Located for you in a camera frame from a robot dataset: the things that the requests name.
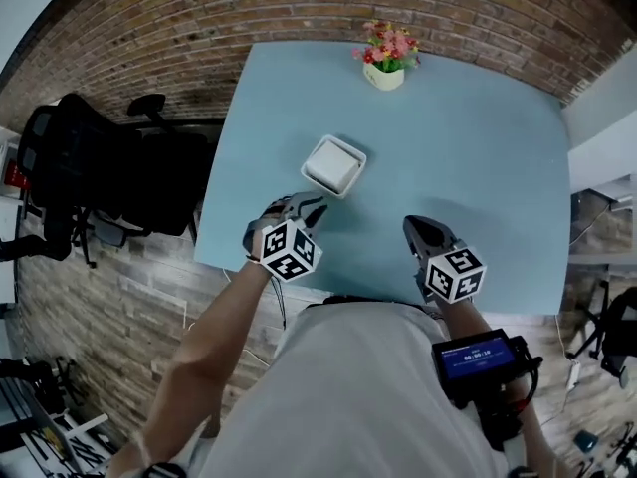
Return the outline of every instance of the handheld device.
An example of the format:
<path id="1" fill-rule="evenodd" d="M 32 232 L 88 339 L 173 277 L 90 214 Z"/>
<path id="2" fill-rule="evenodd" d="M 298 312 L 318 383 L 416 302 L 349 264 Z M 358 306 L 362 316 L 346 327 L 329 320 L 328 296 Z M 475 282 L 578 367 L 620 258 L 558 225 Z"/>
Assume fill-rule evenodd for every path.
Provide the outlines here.
<path id="1" fill-rule="evenodd" d="M 459 409 L 473 402 L 492 448 L 520 433 L 518 414 L 531 401 L 542 358 L 532 358 L 525 339 L 509 338 L 494 330 L 432 346 L 440 385 Z M 514 403 L 505 399 L 505 386 L 526 374 L 531 376 L 527 398 Z"/>

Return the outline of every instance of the small white box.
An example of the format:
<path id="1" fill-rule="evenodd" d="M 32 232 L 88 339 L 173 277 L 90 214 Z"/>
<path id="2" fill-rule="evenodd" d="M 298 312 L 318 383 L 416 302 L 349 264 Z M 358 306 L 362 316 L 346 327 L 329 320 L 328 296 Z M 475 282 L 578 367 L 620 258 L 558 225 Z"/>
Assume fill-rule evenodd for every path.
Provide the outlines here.
<path id="1" fill-rule="evenodd" d="M 263 229 L 260 263 L 282 282 L 313 273 L 322 249 L 292 220 Z"/>
<path id="2" fill-rule="evenodd" d="M 449 303 L 480 292 L 487 266 L 473 247 L 450 251 L 429 259 L 425 285 Z"/>
<path id="3" fill-rule="evenodd" d="M 301 174 L 336 198 L 344 198 L 366 163 L 363 152 L 327 134 L 301 167 Z"/>

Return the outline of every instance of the potted plant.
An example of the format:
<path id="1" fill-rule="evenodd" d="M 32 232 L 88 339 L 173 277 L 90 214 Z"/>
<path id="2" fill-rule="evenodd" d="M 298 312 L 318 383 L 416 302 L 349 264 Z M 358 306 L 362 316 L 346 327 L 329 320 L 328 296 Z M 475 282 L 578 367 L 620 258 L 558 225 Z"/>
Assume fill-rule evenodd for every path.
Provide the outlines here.
<path id="1" fill-rule="evenodd" d="M 375 87 L 393 91 L 404 82 L 405 68 L 420 64 L 418 41 L 404 28 L 396 30 L 382 21 L 365 23 L 363 29 L 370 46 L 354 49 L 353 56 L 363 61 L 362 71 Z"/>

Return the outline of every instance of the white t-shirt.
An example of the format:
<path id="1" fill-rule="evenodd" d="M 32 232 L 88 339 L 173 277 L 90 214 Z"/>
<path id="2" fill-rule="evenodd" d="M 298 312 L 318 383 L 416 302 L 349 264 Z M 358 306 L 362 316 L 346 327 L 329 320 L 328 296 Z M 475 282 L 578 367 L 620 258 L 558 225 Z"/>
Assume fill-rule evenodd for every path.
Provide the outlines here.
<path id="1" fill-rule="evenodd" d="M 431 345 L 444 340 L 405 305 L 305 309 L 188 476 L 506 477 L 504 454 L 440 387 Z"/>

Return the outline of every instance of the brick wall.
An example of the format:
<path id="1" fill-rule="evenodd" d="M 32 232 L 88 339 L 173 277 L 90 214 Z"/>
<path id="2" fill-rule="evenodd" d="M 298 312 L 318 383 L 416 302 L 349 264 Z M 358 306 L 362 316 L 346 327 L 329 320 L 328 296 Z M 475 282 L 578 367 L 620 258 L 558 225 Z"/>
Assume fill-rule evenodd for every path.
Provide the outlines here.
<path id="1" fill-rule="evenodd" d="M 70 91 L 115 120 L 150 92 L 169 116 L 223 117 L 252 44 L 355 41 L 371 18 L 565 102 L 637 37 L 635 0 L 54 0 L 0 75 L 0 125 Z"/>

